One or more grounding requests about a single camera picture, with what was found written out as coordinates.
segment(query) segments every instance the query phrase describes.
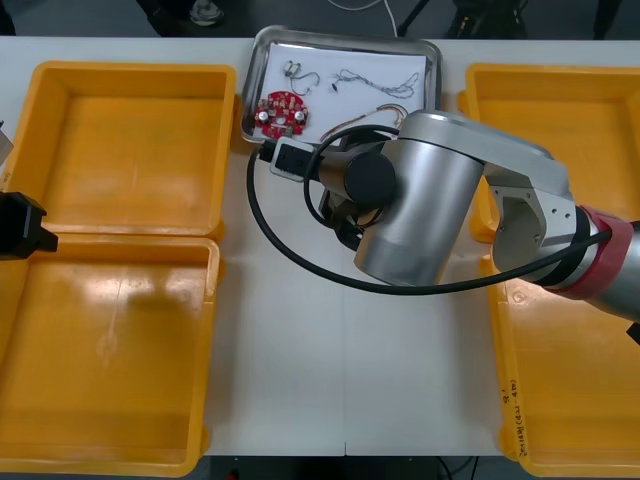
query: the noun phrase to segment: stainless steel tray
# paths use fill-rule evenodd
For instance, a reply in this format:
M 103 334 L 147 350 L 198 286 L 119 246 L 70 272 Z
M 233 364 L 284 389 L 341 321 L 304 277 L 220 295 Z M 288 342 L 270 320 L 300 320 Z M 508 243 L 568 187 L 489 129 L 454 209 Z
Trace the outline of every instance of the stainless steel tray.
M 351 37 L 329 35 L 286 27 L 271 26 L 262 29 L 253 43 L 251 63 L 242 90 L 242 137 L 249 142 L 262 142 L 264 138 L 253 135 L 255 109 L 264 82 L 269 61 L 269 48 L 273 44 L 299 45 L 322 50 L 342 50 L 365 53 L 388 53 L 391 55 L 424 55 L 424 108 L 440 109 L 442 78 L 442 54 L 440 50 L 424 40 L 407 40 L 387 37 Z

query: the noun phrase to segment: table surface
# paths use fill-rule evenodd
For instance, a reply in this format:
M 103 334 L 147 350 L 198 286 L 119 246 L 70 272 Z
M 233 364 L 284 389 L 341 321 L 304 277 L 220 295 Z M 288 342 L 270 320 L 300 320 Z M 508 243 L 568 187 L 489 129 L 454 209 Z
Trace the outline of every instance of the table surface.
M 252 39 L 0 37 L 0 119 L 13 138 L 33 69 L 46 60 L 232 65 L 242 89 Z M 640 65 L 640 42 L 435 41 L 455 109 L 475 62 Z M 229 159 L 206 424 L 210 454 L 491 455 L 501 425 L 483 290 L 376 296 L 313 276 L 261 235 L 246 201 L 247 158 Z M 309 216 L 299 184 L 257 172 L 269 222 L 294 250 L 366 278 Z M 444 280 L 477 275 L 487 247 L 465 225 Z

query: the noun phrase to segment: red circuit board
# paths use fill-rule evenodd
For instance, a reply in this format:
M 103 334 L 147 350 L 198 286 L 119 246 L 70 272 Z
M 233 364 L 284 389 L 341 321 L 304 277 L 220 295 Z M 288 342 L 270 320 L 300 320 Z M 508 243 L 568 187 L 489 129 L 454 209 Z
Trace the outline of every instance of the red circuit board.
M 268 120 L 260 120 L 261 112 L 267 112 Z M 304 113 L 304 120 L 296 120 L 296 112 Z M 309 110 L 304 106 L 302 98 L 295 93 L 273 92 L 258 102 L 254 119 L 264 135 L 277 140 L 280 137 L 302 134 L 309 121 Z

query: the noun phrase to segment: yellow plastic tray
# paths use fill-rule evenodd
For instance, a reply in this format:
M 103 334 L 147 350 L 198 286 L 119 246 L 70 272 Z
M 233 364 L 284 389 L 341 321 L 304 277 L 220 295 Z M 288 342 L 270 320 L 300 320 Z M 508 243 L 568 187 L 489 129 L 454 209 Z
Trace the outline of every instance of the yellow plastic tray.
M 489 257 L 481 274 L 496 273 Z M 521 280 L 489 287 L 504 454 L 532 475 L 640 477 L 629 322 Z
M 190 472 L 218 262 L 208 239 L 61 234 L 0 263 L 0 470 Z
M 225 65 L 43 63 L 0 190 L 55 232 L 219 238 L 234 93 Z
M 640 219 L 640 68 L 476 64 L 458 106 L 548 149 L 577 203 Z M 499 215 L 484 180 L 473 205 L 472 233 L 491 242 Z

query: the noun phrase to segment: handwritten label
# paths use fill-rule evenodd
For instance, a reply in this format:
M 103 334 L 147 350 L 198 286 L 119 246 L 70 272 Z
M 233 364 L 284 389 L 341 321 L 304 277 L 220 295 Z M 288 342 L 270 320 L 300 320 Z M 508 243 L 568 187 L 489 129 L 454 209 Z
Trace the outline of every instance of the handwritten label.
M 527 442 L 524 434 L 524 419 L 522 417 L 522 411 L 518 403 L 518 382 L 511 380 L 511 398 L 513 399 L 513 413 L 516 423 L 516 437 L 518 438 L 518 456 L 526 457 L 528 455 Z

